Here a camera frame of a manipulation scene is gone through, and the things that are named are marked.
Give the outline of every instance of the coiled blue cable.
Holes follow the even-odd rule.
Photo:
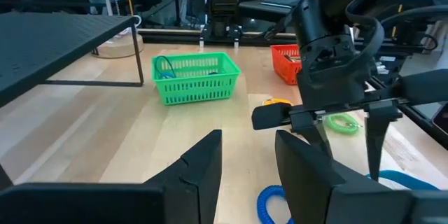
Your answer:
[[[258,196],[257,199],[257,214],[262,224],[275,224],[271,216],[267,212],[267,200],[272,196],[280,196],[285,198],[285,191],[281,185],[270,185],[266,187]],[[290,218],[287,224],[294,224],[292,218]]]
[[[399,171],[392,170],[384,170],[379,172],[379,177],[383,179],[388,179],[399,183],[402,186],[405,186],[411,190],[440,190],[436,188],[434,185],[427,183],[425,181],[421,181],[413,176],[404,174]],[[271,216],[267,212],[266,203],[267,200],[272,196],[280,196],[285,198],[285,191],[281,185],[270,185],[266,187],[258,196],[257,199],[257,213],[258,218],[260,219],[262,224],[275,224],[274,220],[272,220]],[[293,224],[294,221],[290,218],[287,224]]]

